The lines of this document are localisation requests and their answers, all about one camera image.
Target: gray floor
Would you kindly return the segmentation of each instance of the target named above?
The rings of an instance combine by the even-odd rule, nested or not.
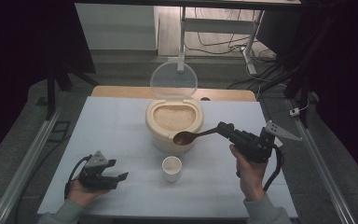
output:
[[[97,75],[90,75],[103,85],[148,86],[154,69],[167,58],[157,57],[149,53],[137,52],[101,52],[93,51],[93,59]],[[222,58],[186,58],[186,62],[198,75],[200,88],[225,89],[229,84],[245,80],[244,62],[241,59]],[[262,71],[266,65],[257,66]],[[86,98],[92,87],[83,80],[71,76],[74,87],[66,93],[66,100],[58,118],[58,129],[69,121],[68,134],[76,126]],[[247,85],[235,86],[235,89],[246,89]],[[288,108],[282,96],[284,86],[277,86],[257,96],[262,105],[266,120],[272,119],[289,132],[298,135],[293,119],[288,115]],[[0,146],[0,199],[5,192],[12,176],[19,167],[21,160],[32,144],[47,114],[44,98],[47,95],[46,81],[33,85],[29,90],[29,100],[21,115],[13,125],[9,134]],[[320,148],[328,167],[342,191],[355,220],[358,223],[358,166],[346,148],[337,140],[333,133],[324,125],[315,112],[315,101],[309,106],[309,125],[318,147]],[[61,139],[62,133],[51,133],[50,140]],[[315,165],[303,143],[282,140],[285,165],[282,170],[295,203],[300,223],[341,223],[335,206],[324,189],[324,183],[319,177]],[[36,223],[36,211],[43,200],[48,184],[61,160],[67,142],[57,146],[56,142],[46,142],[39,164],[48,158],[35,173],[21,198],[17,210],[14,206],[7,223],[14,223],[16,213],[19,223]],[[84,217],[81,223],[221,223],[222,220],[141,220],[114,218]],[[232,223],[243,223],[243,220],[231,220]]]

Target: wall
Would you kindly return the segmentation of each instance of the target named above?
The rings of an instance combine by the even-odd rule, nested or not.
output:
[[[158,11],[150,6],[76,4],[89,49],[158,48]]]

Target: black cable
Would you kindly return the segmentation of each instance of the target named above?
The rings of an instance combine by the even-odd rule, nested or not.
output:
[[[254,57],[251,57],[253,60],[255,60],[257,63],[275,63],[277,62],[276,58],[274,59],[271,59],[269,58],[268,60],[260,57],[261,53],[264,52],[264,51],[267,51],[267,50],[270,50],[270,49],[263,49],[261,50],[260,52],[258,52],[258,55],[255,56],[255,52],[252,50],[252,53],[254,55]]]
[[[267,73],[267,71],[268,71],[269,69],[271,69],[274,65],[277,65],[277,64],[274,63],[274,64],[270,65],[264,72],[262,72],[262,73],[260,74],[260,76],[262,76],[262,75],[264,75],[265,73]],[[234,82],[234,83],[232,83],[231,85],[229,85],[229,86],[227,87],[227,90],[231,89],[231,87],[233,87],[233,86],[235,86],[235,85],[244,84],[244,83],[249,82],[249,81],[252,81],[252,79],[246,79],[246,80],[244,80],[244,81]]]
[[[238,13],[237,21],[240,20],[240,15],[241,15],[241,9],[240,9],[240,12]],[[232,34],[232,36],[231,36],[231,38],[230,38],[230,40],[229,40],[229,43],[228,43],[228,47],[230,47],[230,44],[231,44],[232,38],[234,38],[234,35],[235,35],[235,34]]]
[[[44,158],[43,160],[39,163],[39,165],[37,165],[37,167],[34,169],[34,171],[31,173],[30,177],[28,178],[24,188],[22,188],[22,191],[20,193],[19,196],[19,200],[17,201],[17,205],[16,205],[16,212],[14,214],[14,222],[16,224],[19,224],[19,209],[20,209],[20,204],[21,204],[21,199],[22,199],[22,195],[24,194],[24,192],[27,190],[31,180],[34,178],[34,175],[37,173],[37,171],[40,169],[40,167],[42,166],[42,164],[46,161],[46,159],[49,157],[49,155],[56,150],[62,143],[64,143],[66,140],[68,140],[71,137],[71,134],[69,134],[69,136],[63,138]]]
[[[226,17],[226,20],[228,20],[228,18],[230,18],[230,19],[232,18],[232,11],[233,11],[233,10],[234,10],[234,9],[226,9],[226,10],[225,10],[225,12],[228,12],[228,11],[229,11],[229,16]]]
[[[69,193],[69,188],[71,187],[71,182],[72,182],[72,178],[74,177],[75,171],[77,170],[77,168],[79,167],[79,165],[83,162],[83,161],[88,161],[89,159],[91,159],[92,155],[89,155],[87,157],[83,157],[80,161],[77,162],[77,164],[75,165],[75,168],[72,170],[72,173],[69,175],[68,178],[68,182],[66,182],[65,184],[65,191],[63,192],[63,198],[67,199],[68,198],[68,193]]]
[[[271,185],[272,181],[275,179],[275,177],[277,177],[284,164],[284,156],[281,152],[281,149],[278,148],[276,145],[274,145],[273,148],[275,149],[275,153],[277,157],[277,166],[275,167],[275,171],[272,173],[272,175],[269,177],[268,181],[266,182],[266,185],[263,188],[264,191],[267,191],[269,189],[269,185]]]
[[[197,8],[194,7],[194,13],[195,13],[195,16],[197,18]],[[240,39],[236,39],[236,40],[232,40],[232,38],[234,37],[234,35],[232,35],[231,39],[229,41],[225,41],[225,42],[218,42],[218,43],[213,43],[213,44],[204,44],[202,43],[201,41],[201,38],[200,38],[200,32],[197,32],[197,36],[199,37],[199,42],[202,46],[205,46],[205,47],[208,47],[208,46],[216,46],[216,45],[223,45],[223,44],[228,44],[228,47],[230,48],[230,43],[231,42],[237,42],[237,41],[241,41],[241,40],[245,40],[245,39],[248,39],[248,37],[244,37],[244,38],[240,38]]]
[[[312,28],[312,32],[310,32],[309,38],[302,41],[299,46],[296,47],[296,49],[293,49],[289,54],[282,56],[279,59],[275,59],[275,62],[278,63],[284,63],[286,61],[292,60],[292,58],[296,57],[300,51],[305,48],[311,40],[318,34],[319,26],[318,24],[315,25],[315,27]]]
[[[201,52],[210,53],[210,54],[228,54],[228,53],[231,53],[231,52],[233,52],[235,50],[235,48],[232,48],[231,50],[225,51],[225,52],[210,52],[210,51],[203,50],[203,49],[191,49],[186,45],[186,43],[184,43],[184,44],[185,44],[185,47],[187,49],[189,49],[189,50],[196,50],[196,51],[201,51]]]
[[[273,72],[275,72],[278,68],[280,68],[280,67],[282,66],[280,63],[275,63],[275,64],[276,64],[276,66],[275,66],[271,71],[269,71],[268,73],[263,74],[264,76],[261,77],[261,78],[263,78],[263,79],[268,78],[269,76],[272,75]],[[250,89],[254,86],[254,84],[256,84],[256,83],[258,83],[258,82],[260,82],[260,80],[256,80],[254,83],[252,83],[251,85],[249,85],[248,90],[250,90]]]
[[[201,13],[202,18],[205,18],[203,13],[202,13],[202,7],[200,7],[200,13]]]

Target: spoon handle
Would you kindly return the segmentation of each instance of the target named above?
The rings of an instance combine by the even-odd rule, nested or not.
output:
[[[197,133],[197,136],[203,136],[203,135],[206,135],[206,134],[210,134],[210,133],[216,133],[217,132],[217,128],[212,128],[208,131],[205,131],[205,132],[202,132],[202,133]]]
[[[234,129],[234,125],[232,123],[227,124],[227,126],[231,129]],[[197,136],[203,136],[203,135],[210,134],[210,133],[217,133],[217,127],[212,128],[212,129],[205,131],[203,133],[197,133]]]

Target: toilet lid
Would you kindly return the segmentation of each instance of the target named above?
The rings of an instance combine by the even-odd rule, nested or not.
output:
[[[150,78],[150,87],[159,98],[191,97],[198,87],[196,73],[184,63],[184,70],[178,71],[178,63],[160,65]]]

